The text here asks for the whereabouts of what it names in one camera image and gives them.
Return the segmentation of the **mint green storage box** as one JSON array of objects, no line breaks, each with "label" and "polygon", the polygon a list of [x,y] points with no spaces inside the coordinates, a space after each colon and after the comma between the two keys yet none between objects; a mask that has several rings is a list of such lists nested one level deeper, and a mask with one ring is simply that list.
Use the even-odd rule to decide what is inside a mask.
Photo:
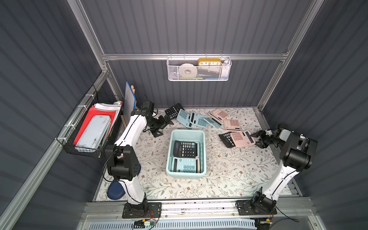
[{"label": "mint green storage box", "polygon": [[171,132],[166,173],[174,178],[199,179],[207,173],[206,136],[202,130]]}]

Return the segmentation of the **small pink calculator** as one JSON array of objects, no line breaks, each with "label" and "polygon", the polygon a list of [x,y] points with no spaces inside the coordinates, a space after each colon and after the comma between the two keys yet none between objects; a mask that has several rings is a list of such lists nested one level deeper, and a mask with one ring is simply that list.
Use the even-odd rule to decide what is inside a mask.
[{"label": "small pink calculator", "polygon": [[201,173],[201,169],[200,169],[200,159],[199,158],[196,158],[196,173]]}]

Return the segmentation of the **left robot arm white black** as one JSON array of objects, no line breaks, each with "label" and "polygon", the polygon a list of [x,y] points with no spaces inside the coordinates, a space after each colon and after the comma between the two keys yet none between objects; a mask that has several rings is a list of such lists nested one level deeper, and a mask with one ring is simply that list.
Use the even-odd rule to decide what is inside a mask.
[{"label": "left robot arm white black", "polygon": [[148,109],[134,109],[123,134],[113,146],[106,147],[112,153],[105,163],[110,176],[121,184],[127,202],[132,206],[142,205],[146,202],[146,194],[141,188],[138,175],[141,170],[138,157],[135,153],[135,145],[145,128],[153,132],[155,137],[162,136],[161,132],[167,125],[173,125],[168,116],[155,118]]}]

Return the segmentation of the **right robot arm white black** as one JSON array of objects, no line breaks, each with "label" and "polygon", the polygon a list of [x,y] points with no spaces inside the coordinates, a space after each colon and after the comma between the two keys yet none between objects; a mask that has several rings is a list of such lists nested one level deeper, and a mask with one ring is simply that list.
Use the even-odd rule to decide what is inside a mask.
[{"label": "right robot arm white black", "polygon": [[269,145],[281,147],[278,169],[271,180],[256,191],[250,202],[252,208],[270,212],[276,207],[281,191],[289,181],[311,167],[318,141],[284,128],[261,130],[251,136],[259,138],[256,146],[260,148]]}]

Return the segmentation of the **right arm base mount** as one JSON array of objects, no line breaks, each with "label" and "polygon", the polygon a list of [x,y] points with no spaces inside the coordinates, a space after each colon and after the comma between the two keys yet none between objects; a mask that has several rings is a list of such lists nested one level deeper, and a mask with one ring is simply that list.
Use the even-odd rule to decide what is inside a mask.
[{"label": "right arm base mount", "polygon": [[276,201],[265,198],[262,200],[238,200],[235,207],[240,216],[276,215]]}]

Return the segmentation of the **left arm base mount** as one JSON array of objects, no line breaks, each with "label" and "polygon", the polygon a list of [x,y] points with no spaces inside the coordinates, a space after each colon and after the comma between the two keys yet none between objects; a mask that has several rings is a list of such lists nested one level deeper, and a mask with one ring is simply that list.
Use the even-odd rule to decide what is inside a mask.
[{"label": "left arm base mount", "polygon": [[162,212],[161,202],[149,202],[139,205],[126,203],[124,205],[122,218],[123,219],[150,219],[159,218]]}]

